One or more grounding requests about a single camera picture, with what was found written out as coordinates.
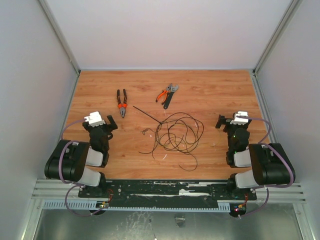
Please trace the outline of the black zip tie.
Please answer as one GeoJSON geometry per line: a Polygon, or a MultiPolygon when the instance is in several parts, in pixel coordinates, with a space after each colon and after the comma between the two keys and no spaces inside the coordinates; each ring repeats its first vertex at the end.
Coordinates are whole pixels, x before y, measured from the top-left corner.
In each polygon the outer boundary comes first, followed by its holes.
{"type": "Polygon", "coordinates": [[[140,108],[136,107],[133,105],[133,108],[135,108],[136,110],[140,111],[141,113],[145,114],[146,116],[148,116],[149,118],[155,120],[158,124],[161,124],[162,121],[159,121],[158,119],[156,119],[155,117],[153,117],[152,115],[148,114],[147,112],[141,110],[140,108]]]}

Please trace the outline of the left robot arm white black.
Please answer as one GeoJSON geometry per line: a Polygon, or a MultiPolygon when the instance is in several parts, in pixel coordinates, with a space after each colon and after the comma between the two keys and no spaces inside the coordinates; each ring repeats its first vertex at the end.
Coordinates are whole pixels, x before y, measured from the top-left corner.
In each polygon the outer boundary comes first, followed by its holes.
{"type": "Polygon", "coordinates": [[[98,111],[80,120],[89,133],[89,141],[61,138],[44,167],[49,179],[82,187],[82,197],[103,197],[108,190],[105,174],[90,167],[104,168],[109,160],[109,141],[118,128],[111,115],[107,123],[98,111]]]}

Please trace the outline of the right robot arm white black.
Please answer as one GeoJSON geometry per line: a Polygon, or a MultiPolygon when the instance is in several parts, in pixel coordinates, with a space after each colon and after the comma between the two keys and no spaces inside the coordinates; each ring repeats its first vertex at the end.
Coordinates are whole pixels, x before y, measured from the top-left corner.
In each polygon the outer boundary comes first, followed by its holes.
{"type": "Polygon", "coordinates": [[[295,169],[282,145],[278,142],[265,143],[272,129],[269,121],[238,111],[233,113],[232,118],[220,114],[215,128],[221,126],[227,134],[227,165],[237,169],[251,168],[230,175],[226,184],[230,198],[239,199],[250,190],[260,188],[288,188],[295,182],[295,169]],[[267,133],[258,143],[249,143],[248,128],[252,121],[267,124],[267,133]]]}

